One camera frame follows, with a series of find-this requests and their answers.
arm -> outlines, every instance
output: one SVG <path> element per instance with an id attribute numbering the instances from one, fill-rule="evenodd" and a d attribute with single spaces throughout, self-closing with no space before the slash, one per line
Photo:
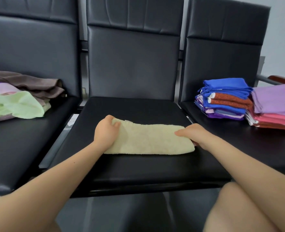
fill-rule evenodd
<path id="1" fill-rule="evenodd" d="M 98 158 L 115 141 L 120 123 L 107 116 L 95 129 L 94 141 L 13 193 L 0 197 L 0 232 L 44 231 L 56 218 Z"/>
<path id="2" fill-rule="evenodd" d="M 246 155 L 199 124 L 175 132 L 209 151 L 255 204 L 285 232 L 285 175 Z"/>

chair row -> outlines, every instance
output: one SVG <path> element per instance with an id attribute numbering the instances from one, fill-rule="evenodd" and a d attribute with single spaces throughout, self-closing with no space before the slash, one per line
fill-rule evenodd
<path id="1" fill-rule="evenodd" d="M 44 118 L 0 122 L 0 195 L 37 170 L 81 101 L 76 0 L 0 0 L 0 70 L 60 78 L 68 96 Z M 211 120 L 194 106 L 205 79 L 256 78 L 269 8 L 231 0 L 190 0 L 179 106 L 173 102 L 183 0 L 87 0 L 89 99 L 49 168 L 93 140 L 111 114 L 140 124 L 198 122 L 285 174 L 285 132 Z M 207 151 L 180 156 L 103 155 L 79 196 L 218 187 L 231 180 Z"/>

light green cloth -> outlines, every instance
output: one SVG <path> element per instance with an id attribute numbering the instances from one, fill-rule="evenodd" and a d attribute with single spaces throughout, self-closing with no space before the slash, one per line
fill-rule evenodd
<path id="1" fill-rule="evenodd" d="M 14 117 L 32 119 L 43 117 L 50 107 L 50 103 L 40 105 L 28 91 L 0 95 L 0 116 L 12 114 Z"/>

fabric pile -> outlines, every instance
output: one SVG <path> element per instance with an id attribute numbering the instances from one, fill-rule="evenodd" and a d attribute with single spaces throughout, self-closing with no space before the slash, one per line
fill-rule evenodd
<path id="1" fill-rule="evenodd" d="M 256 87 L 252 99 L 254 106 L 246 112 L 249 125 L 285 130 L 285 84 Z"/>
<path id="2" fill-rule="evenodd" d="M 253 106 L 249 99 L 252 90 L 243 78 L 205 80 L 195 104 L 209 118 L 243 120 Z"/>
<path id="3" fill-rule="evenodd" d="M 50 99 L 63 92 L 62 82 L 58 79 L 0 71 L 0 121 L 43 117 L 51 108 Z"/>

black seat cushion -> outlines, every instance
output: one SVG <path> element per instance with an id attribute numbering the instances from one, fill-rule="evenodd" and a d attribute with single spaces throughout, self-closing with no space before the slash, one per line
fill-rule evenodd
<path id="1" fill-rule="evenodd" d="M 210 119 L 194 102 L 181 102 L 180 106 L 208 131 L 285 174 L 285 130 L 252 127 L 246 120 Z"/>
<path id="2" fill-rule="evenodd" d="M 51 167 L 93 141 L 98 122 L 106 115 L 139 124 L 188 126 L 191 122 L 172 101 L 93 97 L 66 137 Z M 115 185 L 183 183 L 230 179 L 230 175 L 207 151 L 197 148 L 183 155 L 102 155 L 80 188 Z"/>
<path id="3" fill-rule="evenodd" d="M 51 101 L 44 117 L 0 122 L 0 195 L 25 183 L 61 133 L 80 98 Z"/>

